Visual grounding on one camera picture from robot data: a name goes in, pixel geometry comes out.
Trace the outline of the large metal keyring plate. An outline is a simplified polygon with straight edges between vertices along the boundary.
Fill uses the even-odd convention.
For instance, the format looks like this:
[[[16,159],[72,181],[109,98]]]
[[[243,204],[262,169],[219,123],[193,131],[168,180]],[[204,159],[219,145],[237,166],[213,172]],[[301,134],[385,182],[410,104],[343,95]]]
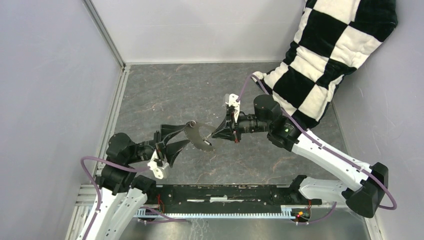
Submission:
[[[190,120],[188,123],[191,124],[193,128],[186,128],[184,133],[196,149],[202,150],[204,152],[213,152],[221,146],[220,141],[211,142],[209,140],[212,143],[212,146],[208,146],[203,142],[204,136],[212,134],[216,130],[215,126],[195,120]]]

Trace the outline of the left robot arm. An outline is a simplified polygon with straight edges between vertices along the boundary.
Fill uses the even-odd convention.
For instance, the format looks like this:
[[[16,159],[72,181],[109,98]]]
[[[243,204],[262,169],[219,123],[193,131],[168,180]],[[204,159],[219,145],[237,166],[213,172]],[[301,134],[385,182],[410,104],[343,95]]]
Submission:
[[[77,239],[118,240],[121,237],[138,209],[157,198],[157,190],[152,187],[156,182],[136,174],[150,171],[156,179],[167,178],[178,154],[190,143],[189,140],[169,141],[186,127],[186,124],[162,124],[152,140],[140,143],[132,141],[126,133],[115,133],[108,141],[106,159],[81,158],[84,171],[87,171],[86,160],[104,163],[105,167],[99,176],[90,177],[96,199]]]

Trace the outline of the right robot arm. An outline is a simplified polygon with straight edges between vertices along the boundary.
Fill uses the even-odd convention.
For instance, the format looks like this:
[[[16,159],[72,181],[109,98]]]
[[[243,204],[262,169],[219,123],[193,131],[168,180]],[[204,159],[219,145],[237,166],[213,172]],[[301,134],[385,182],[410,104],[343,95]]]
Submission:
[[[337,178],[301,176],[299,185],[288,191],[293,203],[302,204],[307,199],[344,203],[365,218],[373,218],[383,208],[381,202],[389,195],[387,166],[358,160],[327,144],[311,130],[296,126],[270,95],[262,94],[253,100],[253,114],[241,113],[240,103],[235,94],[225,96],[225,118],[211,134],[213,139],[238,143],[242,134],[266,132],[273,145],[314,162]]]

